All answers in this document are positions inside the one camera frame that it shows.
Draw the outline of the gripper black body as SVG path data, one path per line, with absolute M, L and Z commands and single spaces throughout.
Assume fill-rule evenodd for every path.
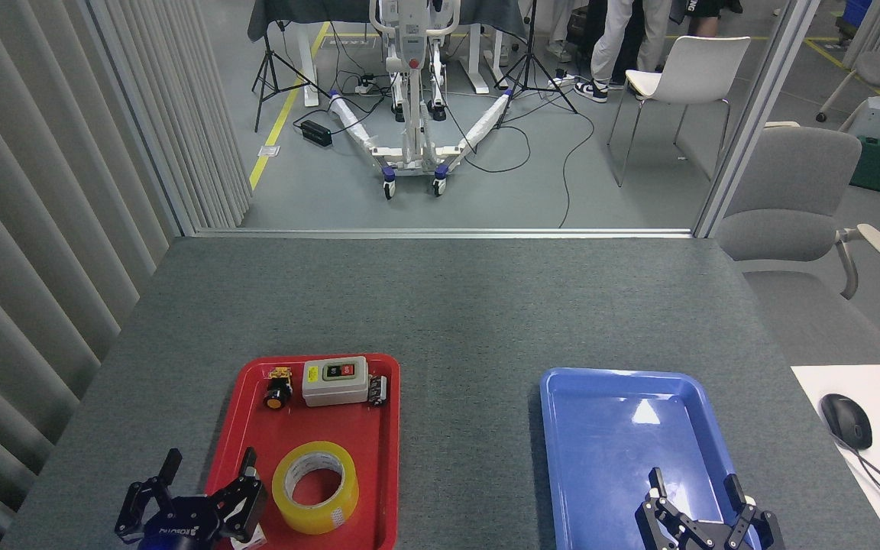
M 729 526 L 698 526 L 684 531 L 684 549 L 730 549 Z
M 147 521 L 140 549 L 214 549 L 231 506 L 208 497 L 176 497 L 173 512 L 160 511 Z

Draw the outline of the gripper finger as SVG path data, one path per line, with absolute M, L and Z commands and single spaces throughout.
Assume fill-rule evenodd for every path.
M 749 529 L 754 529 L 762 549 L 785 549 L 778 516 L 769 510 L 761 510 L 754 498 L 748 497 L 741 487 L 737 474 L 724 478 L 724 487 L 729 495 L 731 507 L 737 514 L 736 523 L 730 527 L 724 549 L 750 549 L 745 539 Z
M 694 522 L 670 501 L 660 467 L 649 474 L 649 492 L 635 512 L 645 549 L 684 549 L 696 540 Z
M 209 497 L 219 519 L 220 539 L 251 539 L 254 535 L 267 501 L 266 487 L 254 467 L 256 460 L 254 447 L 247 447 L 238 476 Z
M 157 476 L 148 477 L 140 483 L 129 485 L 125 501 L 120 508 L 115 534 L 125 544 L 142 539 L 144 531 L 144 509 L 151 498 L 156 500 L 158 512 L 162 516 L 173 516 L 176 512 L 169 487 L 177 474 L 183 456 L 176 447 L 169 449 L 167 458 Z

